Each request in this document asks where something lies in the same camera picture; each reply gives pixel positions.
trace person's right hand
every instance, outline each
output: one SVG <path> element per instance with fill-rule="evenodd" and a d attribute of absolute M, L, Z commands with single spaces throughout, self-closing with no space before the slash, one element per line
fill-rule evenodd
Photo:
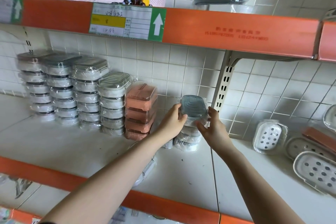
<path fill-rule="evenodd" d="M 200 122 L 196 122 L 197 128 L 207 141 L 209 146 L 217 150 L 232 151 L 234 147 L 229 134 L 226 132 L 225 125 L 219 120 L 218 112 L 209 106 L 210 126 L 205 128 Z"/>

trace orange shelf edge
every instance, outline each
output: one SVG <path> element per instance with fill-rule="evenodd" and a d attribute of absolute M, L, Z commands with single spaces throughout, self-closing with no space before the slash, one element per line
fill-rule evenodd
<path fill-rule="evenodd" d="M 336 62 L 336 22 L 323 22 L 318 60 Z"/>
<path fill-rule="evenodd" d="M 88 33 L 93 3 L 24 0 L 22 25 Z M 312 58 L 319 21 L 167 8 L 162 42 Z"/>
<path fill-rule="evenodd" d="M 87 178 L 0 157 L 0 173 L 72 191 Z M 220 213 L 131 190 L 122 205 L 185 224 L 218 224 Z"/>

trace person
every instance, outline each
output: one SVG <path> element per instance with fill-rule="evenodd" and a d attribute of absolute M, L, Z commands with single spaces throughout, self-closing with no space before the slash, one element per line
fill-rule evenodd
<path fill-rule="evenodd" d="M 179 118 L 174 105 L 154 133 L 103 167 L 65 197 L 40 223 L 107 224 L 155 152 L 181 131 L 187 116 Z M 255 224 L 304 224 L 245 156 L 235 148 L 218 112 L 209 107 L 210 126 L 197 128 L 209 146 L 231 170 Z"/>

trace white arrow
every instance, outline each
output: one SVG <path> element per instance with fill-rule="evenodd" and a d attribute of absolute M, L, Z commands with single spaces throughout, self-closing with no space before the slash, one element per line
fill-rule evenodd
<path fill-rule="evenodd" d="M 155 25 L 154 35 L 160 35 L 160 26 L 163 25 L 162 18 L 161 18 L 160 14 L 156 17 L 153 24 Z"/>
<path fill-rule="evenodd" d="M 21 9 L 22 9 L 22 6 L 20 4 L 20 1 L 18 0 L 16 2 L 15 7 L 14 7 L 14 10 L 15 10 L 15 19 L 19 19 Z"/>

